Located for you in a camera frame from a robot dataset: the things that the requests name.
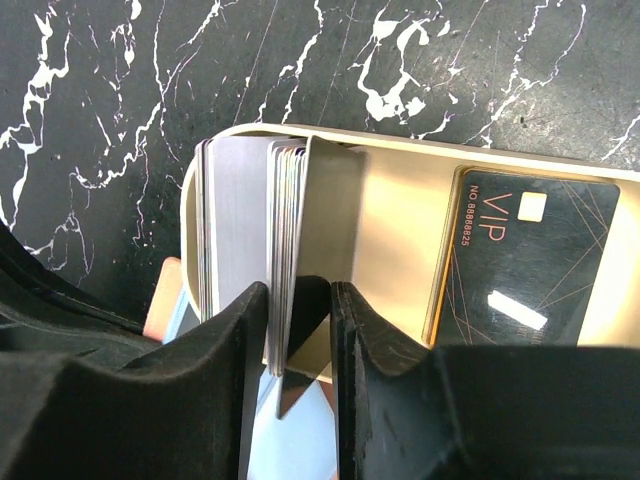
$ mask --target stack of cards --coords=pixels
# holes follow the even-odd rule
[[[221,137],[196,159],[201,319],[266,283],[267,365],[281,375],[296,277],[351,279],[365,160],[315,137]]]

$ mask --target marble countertop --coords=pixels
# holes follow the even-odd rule
[[[322,125],[640,166],[633,0],[3,5],[0,219],[144,319],[194,146]]]

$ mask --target card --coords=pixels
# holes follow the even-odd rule
[[[606,183],[463,173],[431,339],[575,345],[618,197]]]

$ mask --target black card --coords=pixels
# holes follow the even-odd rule
[[[462,183],[435,344],[575,345],[619,188],[480,170]]]

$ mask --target cream colored box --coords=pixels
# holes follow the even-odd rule
[[[455,203],[452,192],[457,191],[461,168],[618,185],[620,199],[579,344],[640,346],[640,173],[577,160],[305,126],[248,124],[220,133],[230,135],[313,135],[366,153],[352,281],[379,314],[423,344],[442,287]],[[185,176],[180,216],[184,282],[198,312],[195,167],[192,163]],[[529,200],[522,215],[539,221],[543,199]],[[329,361],[325,322],[290,367],[331,381]]]

